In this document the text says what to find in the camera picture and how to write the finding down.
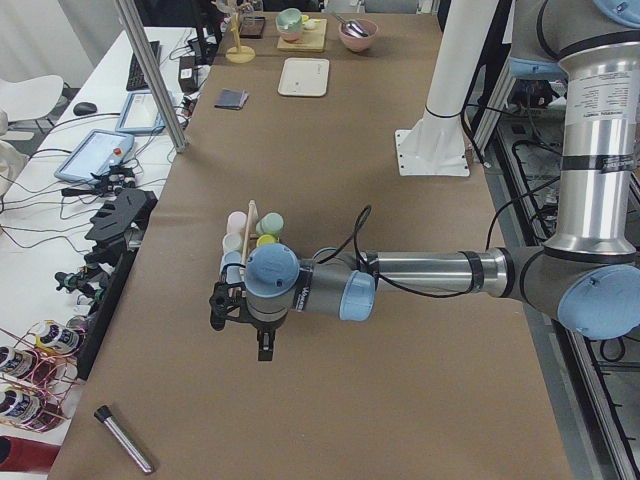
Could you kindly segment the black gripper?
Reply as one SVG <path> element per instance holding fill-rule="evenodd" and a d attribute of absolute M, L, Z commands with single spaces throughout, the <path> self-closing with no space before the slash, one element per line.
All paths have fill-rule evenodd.
<path fill-rule="evenodd" d="M 274 344 L 277 330 L 286 320 L 286 310 L 266 313 L 250 310 L 250 323 L 257 331 L 258 360 L 271 361 L 274 354 Z"/>

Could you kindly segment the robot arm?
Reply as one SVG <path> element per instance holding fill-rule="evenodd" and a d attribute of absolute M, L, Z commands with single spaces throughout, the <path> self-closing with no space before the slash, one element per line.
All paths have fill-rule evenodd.
<path fill-rule="evenodd" d="M 539 248 L 451 254 L 341 250 L 301 260 L 267 244 L 249 256 L 246 306 L 258 357 L 272 358 L 290 311 L 365 320 L 380 283 L 431 298 L 476 292 L 512 298 L 593 340 L 639 323 L 639 270 L 625 237 L 639 109 L 635 1 L 518 1 L 512 60 L 529 75 L 567 75 L 558 216 Z"/>

